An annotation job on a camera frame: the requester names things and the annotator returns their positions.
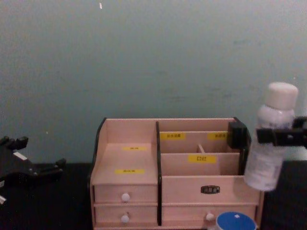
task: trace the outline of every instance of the desktop storage box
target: desktop storage box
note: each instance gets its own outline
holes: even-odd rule
[[[227,211],[260,226],[264,194],[243,180],[249,144],[237,118],[105,118],[88,178],[93,229],[206,229]]]

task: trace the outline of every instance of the drawer knob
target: drawer knob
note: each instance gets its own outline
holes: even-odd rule
[[[128,193],[124,193],[123,195],[121,195],[121,200],[123,202],[128,202],[130,200],[130,195]]]
[[[125,215],[123,215],[123,216],[121,217],[121,222],[122,222],[122,223],[128,223],[129,220],[130,220],[130,218],[129,218],[128,214],[125,214]]]
[[[215,219],[215,216],[212,214],[212,213],[208,213],[207,215],[206,215],[206,220],[207,221],[212,221],[212,220],[214,220]]]

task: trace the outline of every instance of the light blue wall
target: light blue wall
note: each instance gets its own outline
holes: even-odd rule
[[[29,136],[35,162],[79,162],[104,116],[252,129],[271,81],[297,85],[306,112],[306,66],[305,0],[2,0],[0,134]]]

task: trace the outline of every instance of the black table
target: black table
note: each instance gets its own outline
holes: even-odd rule
[[[30,189],[3,188],[0,230],[90,230],[86,188],[90,164],[67,164],[54,183]],[[307,229],[307,161],[288,161],[278,188],[266,194],[263,230]]]

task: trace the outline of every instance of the blue lid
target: blue lid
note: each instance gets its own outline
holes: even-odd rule
[[[255,230],[255,222],[239,212],[225,212],[216,219],[216,224],[222,230]]]

